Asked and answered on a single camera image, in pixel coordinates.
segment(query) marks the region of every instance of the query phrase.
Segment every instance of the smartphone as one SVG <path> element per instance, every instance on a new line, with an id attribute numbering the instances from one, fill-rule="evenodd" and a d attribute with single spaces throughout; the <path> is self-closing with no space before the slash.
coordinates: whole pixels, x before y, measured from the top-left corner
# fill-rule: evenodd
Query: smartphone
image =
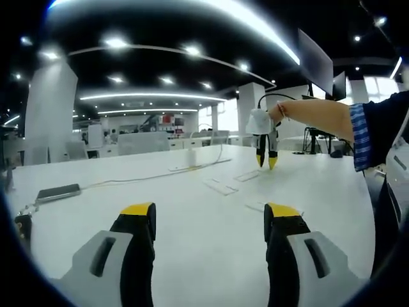
<path id="1" fill-rule="evenodd" d="M 81 188 L 79 184 L 64 185 L 63 187 L 53 187 L 52 189 L 41 190 L 38 192 L 36 203 L 47 203 L 53 200 L 60 200 L 75 195 L 80 195 Z"/>

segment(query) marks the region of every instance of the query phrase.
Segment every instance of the window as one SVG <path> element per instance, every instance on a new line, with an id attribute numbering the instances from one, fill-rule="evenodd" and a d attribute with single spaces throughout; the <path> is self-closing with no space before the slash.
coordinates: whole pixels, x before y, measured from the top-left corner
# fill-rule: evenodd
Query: window
<path id="1" fill-rule="evenodd" d="M 217 105 L 217 130 L 238 131 L 237 99 Z"/>
<path id="2" fill-rule="evenodd" d="M 212 127 L 212 107 L 204 107 L 198 114 L 199 131 Z"/>
<path id="3" fill-rule="evenodd" d="M 378 103 L 399 92 L 397 83 L 393 79 L 386 77 L 364 77 L 364 80 L 369 101 Z"/>
<path id="4" fill-rule="evenodd" d="M 313 96 L 318 99 L 325 99 L 325 92 L 313 83 Z"/>

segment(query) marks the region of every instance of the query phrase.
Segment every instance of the human hand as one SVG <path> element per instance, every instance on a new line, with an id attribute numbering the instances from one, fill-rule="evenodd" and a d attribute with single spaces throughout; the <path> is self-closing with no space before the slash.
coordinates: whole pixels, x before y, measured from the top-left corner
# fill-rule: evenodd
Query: human hand
<path id="1" fill-rule="evenodd" d="M 275 125 L 281 122 L 282 119 L 284 118 L 283 114 L 280 111 L 278 104 L 276 104 L 273 108 L 268 110 L 268 115 L 273 120 Z"/>

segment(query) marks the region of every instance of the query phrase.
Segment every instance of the small white object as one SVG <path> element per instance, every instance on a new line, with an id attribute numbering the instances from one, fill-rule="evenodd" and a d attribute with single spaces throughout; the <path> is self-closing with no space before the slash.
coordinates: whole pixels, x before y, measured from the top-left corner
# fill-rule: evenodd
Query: small white object
<path id="1" fill-rule="evenodd" d="M 251 110 L 245 131 L 249 134 L 269 134 L 272 131 L 272 120 L 268 113 L 262 109 Z"/>
<path id="2" fill-rule="evenodd" d="M 243 175 L 237 176 L 235 177 L 235 180 L 240 181 L 240 182 L 245 182 L 250 179 L 258 177 L 259 174 L 260 172 L 258 170 L 255 170 L 255 171 L 251 171 L 249 173 L 245 173 Z"/>
<path id="3" fill-rule="evenodd" d="M 187 165 L 190 168 L 193 168 L 196 166 L 196 151 L 194 151 L 193 149 L 189 148 L 186 151 L 186 160 L 187 160 Z"/>
<path id="4" fill-rule="evenodd" d="M 203 183 L 207 185 L 210 189 L 213 189 L 224 196 L 233 194 L 238 191 L 238 189 L 225 185 L 222 182 L 218 181 L 217 179 L 208 179 L 203 181 Z"/>

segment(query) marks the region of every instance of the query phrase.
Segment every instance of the human arm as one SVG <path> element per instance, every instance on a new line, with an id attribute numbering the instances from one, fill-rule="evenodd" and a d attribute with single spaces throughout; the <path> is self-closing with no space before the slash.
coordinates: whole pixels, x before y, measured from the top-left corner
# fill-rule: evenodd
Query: human arm
<path id="1" fill-rule="evenodd" d="M 292 120 L 311 125 L 348 141 L 354 141 L 350 109 L 346 104 L 311 99 L 288 100 L 280 102 L 280 106 L 286 117 Z M 278 105 L 269 110 L 268 114 L 274 123 L 279 123 L 283 119 Z"/>

